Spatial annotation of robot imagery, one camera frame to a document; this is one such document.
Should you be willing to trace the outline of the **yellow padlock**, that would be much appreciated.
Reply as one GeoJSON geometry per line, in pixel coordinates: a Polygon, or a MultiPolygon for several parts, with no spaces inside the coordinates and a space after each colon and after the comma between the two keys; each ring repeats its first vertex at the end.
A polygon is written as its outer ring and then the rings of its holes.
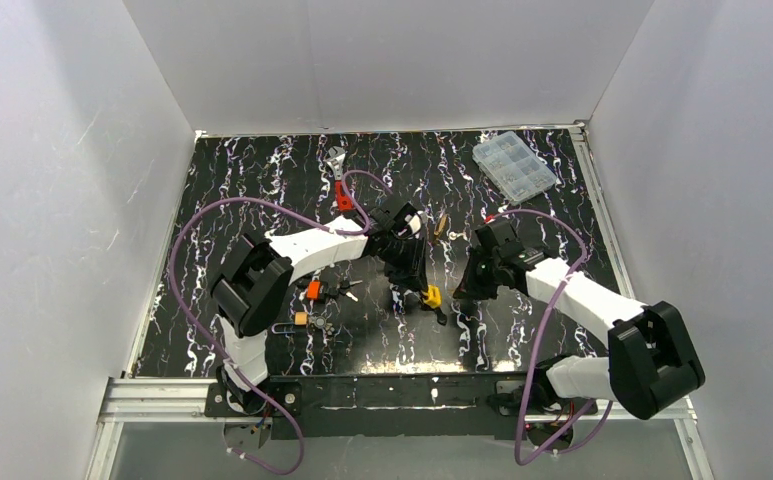
{"type": "Polygon", "coordinates": [[[421,294],[422,308],[435,314],[436,322],[441,326],[448,324],[448,316],[442,310],[442,295],[440,289],[432,284],[421,294]]]}

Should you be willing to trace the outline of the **large brass padlock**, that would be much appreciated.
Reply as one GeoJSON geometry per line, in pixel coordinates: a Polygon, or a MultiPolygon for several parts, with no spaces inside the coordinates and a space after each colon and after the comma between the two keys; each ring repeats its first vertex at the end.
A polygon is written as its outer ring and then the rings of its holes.
{"type": "Polygon", "coordinates": [[[432,240],[438,242],[441,238],[448,224],[448,214],[443,213],[435,222],[432,240]]]}

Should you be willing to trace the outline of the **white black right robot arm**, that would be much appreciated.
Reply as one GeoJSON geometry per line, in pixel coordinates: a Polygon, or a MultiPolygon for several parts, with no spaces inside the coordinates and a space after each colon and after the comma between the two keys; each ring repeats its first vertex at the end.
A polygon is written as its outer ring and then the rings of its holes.
{"type": "Polygon", "coordinates": [[[531,386],[522,391],[529,408],[600,399],[648,420],[705,384],[684,319],[670,303],[647,305],[600,285],[565,260],[526,246],[505,220],[492,220],[475,235],[455,298],[494,299],[508,287],[574,320],[607,351],[604,357],[562,354],[538,363],[531,386]]]}

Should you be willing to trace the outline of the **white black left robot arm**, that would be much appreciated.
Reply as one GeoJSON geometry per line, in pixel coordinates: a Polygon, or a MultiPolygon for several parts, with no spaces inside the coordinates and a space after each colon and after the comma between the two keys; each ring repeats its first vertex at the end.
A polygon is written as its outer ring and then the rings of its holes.
{"type": "Polygon", "coordinates": [[[247,235],[222,263],[210,296],[225,320],[224,378],[233,387],[249,392],[267,379],[267,330],[283,310],[289,286],[320,269],[375,257],[392,285],[415,292],[429,309],[440,308],[441,293],[427,280],[418,210],[390,198],[365,212],[364,221],[339,217],[323,229],[273,238],[247,235]]]}

